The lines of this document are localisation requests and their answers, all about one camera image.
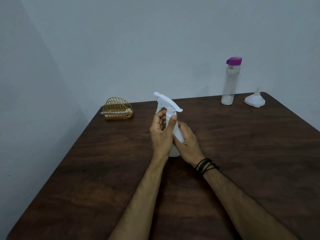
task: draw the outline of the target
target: wood grain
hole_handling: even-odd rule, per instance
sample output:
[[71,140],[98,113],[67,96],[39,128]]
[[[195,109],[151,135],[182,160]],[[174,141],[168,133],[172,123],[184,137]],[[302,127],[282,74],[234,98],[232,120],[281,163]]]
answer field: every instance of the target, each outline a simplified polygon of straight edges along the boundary
[[[177,99],[178,120],[205,156],[301,239],[320,239],[320,133],[270,95],[251,107],[237,94]],[[149,127],[157,102],[133,103],[128,121],[100,109],[8,239],[107,239],[152,156]],[[150,239],[240,239],[208,184],[182,158],[170,158]]]

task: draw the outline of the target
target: white spray bottle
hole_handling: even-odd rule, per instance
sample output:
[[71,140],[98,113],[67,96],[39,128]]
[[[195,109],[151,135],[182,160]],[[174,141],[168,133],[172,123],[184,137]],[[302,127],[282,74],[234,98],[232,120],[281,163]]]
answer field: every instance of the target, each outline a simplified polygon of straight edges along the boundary
[[[179,106],[174,101],[172,101],[170,98],[168,98],[163,94],[155,92],[153,95],[158,99],[158,108],[156,113],[158,113],[162,108],[167,109],[167,114],[166,114],[166,127],[167,127],[171,116],[177,115],[176,112],[182,112],[182,109],[180,109]],[[174,126],[173,133],[181,143],[184,142],[181,130],[178,126],[178,121]],[[178,156],[180,156],[180,153],[178,152],[176,146],[172,144],[169,157],[178,157]]]

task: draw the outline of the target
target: dark brown tabletop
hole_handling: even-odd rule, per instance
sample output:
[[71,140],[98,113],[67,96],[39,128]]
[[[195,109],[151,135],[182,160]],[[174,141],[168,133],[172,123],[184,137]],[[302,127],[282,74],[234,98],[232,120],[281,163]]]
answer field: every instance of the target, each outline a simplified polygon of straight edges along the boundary
[[[266,93],[266,104],[221,96],[176,99],[178,120],[205,154],[270,214],[305,240],[320,239],[320,132]],[[152,157],[157,102],[133,103],[127,121],[101,109],[34,198],[8,239],[107,239]],[[162,175],[150,239],[240,239],[216,196],[181,157]]]

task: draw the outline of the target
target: clear plastic bottle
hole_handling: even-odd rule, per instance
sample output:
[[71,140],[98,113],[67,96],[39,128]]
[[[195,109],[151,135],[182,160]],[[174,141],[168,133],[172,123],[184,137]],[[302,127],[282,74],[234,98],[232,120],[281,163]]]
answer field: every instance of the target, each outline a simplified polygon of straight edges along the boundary
[[231,105],[233,97],[235,96],[238,75],[240,73],[242,58],[231,57],[226,61],[228,67],[226,68],[226,79],[223,87],[221,103],[224,105]]

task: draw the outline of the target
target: purple bottle cap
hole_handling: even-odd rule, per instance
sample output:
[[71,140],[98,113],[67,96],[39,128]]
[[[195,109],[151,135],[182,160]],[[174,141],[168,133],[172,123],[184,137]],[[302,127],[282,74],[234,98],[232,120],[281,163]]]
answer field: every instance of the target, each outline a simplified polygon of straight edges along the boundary
[[241,65],[242,58],[241,57],[230,57],[229,60],[226,61],[226,64],[230,66],[239,66]]

